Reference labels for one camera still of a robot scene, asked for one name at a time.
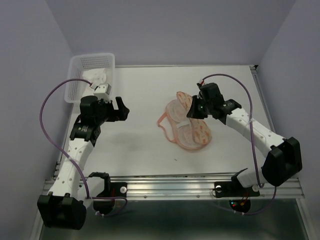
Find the white bra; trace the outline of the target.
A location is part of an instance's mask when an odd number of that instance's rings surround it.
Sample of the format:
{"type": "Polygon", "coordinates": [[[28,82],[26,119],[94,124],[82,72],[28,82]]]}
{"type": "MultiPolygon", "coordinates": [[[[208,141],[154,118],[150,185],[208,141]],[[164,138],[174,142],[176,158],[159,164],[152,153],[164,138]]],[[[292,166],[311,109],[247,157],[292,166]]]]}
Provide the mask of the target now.
{"type": "Polygon", "coordinates": [[[82,78],[94,83],[96,86],[101,84],[113,84],[113,74],[111,70],[107,68],[95,68],[91,70],[86,70],[82,73],[82,78]]]}

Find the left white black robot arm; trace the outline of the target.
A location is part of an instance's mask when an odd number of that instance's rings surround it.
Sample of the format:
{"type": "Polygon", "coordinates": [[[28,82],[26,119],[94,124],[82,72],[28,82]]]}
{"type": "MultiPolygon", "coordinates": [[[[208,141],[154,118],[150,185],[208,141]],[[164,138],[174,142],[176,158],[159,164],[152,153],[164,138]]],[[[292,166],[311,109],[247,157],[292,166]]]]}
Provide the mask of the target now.
{"type": "Polygon", "coordinates": [[[65,156],[58,176],[47,194],[37,200],[43,223],[48,228],[80,230],[86,220],[91,202],[107,202],[114,207],[117,200],[127,201],[120,187],[111,183],[106,172],[83,174],[88,157],[93,151],[105,122],[125,121],[130,110],[120,96],[113,102],[94,95],[82,97],[69,136],[68,149],[60,149],[65,156]]]}

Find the floral mesh laundry bag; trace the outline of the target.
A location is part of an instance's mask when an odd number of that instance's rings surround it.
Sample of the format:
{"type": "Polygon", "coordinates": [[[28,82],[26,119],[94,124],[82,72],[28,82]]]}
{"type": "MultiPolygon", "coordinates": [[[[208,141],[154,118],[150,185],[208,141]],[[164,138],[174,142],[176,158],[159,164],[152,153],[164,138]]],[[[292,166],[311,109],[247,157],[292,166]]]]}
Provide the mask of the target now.
{"type": "Polygon", "coordinates": [[[212,132],[204,120],[187,117],[191,105],[192,96],[178,91],[176,99],[166,105],[165,112],[157,120],[157,126],[163,130],[169,142],[188,151],[197,151],[211,142],[212,132]],[[173,138],[169,138],[162,125],[164,119],[167,119],[171,126],[173,138]]]}

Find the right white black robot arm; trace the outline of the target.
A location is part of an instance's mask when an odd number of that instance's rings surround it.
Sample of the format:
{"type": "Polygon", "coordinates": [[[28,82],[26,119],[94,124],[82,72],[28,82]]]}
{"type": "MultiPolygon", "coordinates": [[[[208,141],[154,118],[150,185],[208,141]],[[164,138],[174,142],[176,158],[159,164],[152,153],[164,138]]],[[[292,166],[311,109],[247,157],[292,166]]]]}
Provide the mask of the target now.
{"type": "Polygon", "coordinates": [[[253,185],[271,184],[279,187],[303,168],[301,146],[294,138],[278,135],[256,121],[251,113],[233,99],[225,100],[216,83],[198,84],[199,93],[192,97],[187,117],[205,119],[212,116],[234,129],[259,150],[265,161],[262,166],[255,159],[252,170],[245,168],[232,177],[231,192],[242,195],[253,185]]]}

